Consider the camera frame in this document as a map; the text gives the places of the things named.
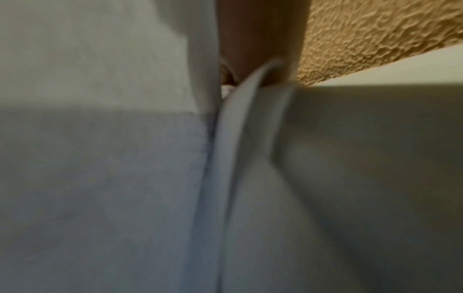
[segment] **wall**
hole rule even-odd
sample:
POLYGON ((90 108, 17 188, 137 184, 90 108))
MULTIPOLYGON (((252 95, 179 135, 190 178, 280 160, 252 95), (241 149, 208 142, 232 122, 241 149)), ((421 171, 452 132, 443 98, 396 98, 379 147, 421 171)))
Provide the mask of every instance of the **wall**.
POLYGON ((312 0, 298 79, 309 85, 460 42, 461 0, 312 0))

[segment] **textured wall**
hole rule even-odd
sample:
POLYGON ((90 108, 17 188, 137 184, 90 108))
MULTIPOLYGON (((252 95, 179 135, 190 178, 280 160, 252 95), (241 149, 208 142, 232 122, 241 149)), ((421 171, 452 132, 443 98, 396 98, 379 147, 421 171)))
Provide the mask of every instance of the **textured wall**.
POLYGON ((463 0, 312 0, 304 84, 463 42, 463 0))

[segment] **skin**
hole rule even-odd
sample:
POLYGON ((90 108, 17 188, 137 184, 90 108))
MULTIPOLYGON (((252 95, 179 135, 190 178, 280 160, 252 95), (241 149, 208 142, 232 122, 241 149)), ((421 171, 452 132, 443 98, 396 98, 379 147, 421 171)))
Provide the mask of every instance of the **skin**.
POLYGON ((295 77, 310 0, 217 1, 222 84, 241 83, 273 58, 286 65, 264 84, 295 77))

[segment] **textured ceiling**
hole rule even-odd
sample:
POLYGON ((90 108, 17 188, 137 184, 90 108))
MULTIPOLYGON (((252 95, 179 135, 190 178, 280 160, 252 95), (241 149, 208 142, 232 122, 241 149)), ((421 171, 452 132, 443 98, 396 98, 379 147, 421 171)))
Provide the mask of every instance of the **textured ceiling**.
POLYGON ((303 84, 463 42, 463 0, 312 0, 303 84))

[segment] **garment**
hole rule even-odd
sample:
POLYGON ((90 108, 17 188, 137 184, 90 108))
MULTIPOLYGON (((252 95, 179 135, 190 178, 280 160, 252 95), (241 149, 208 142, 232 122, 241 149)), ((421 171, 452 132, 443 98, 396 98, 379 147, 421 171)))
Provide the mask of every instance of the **garment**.
POLYGON ((0 291, 461 292, 460 85, 219 111, 212 1, 1 6, 0 291))

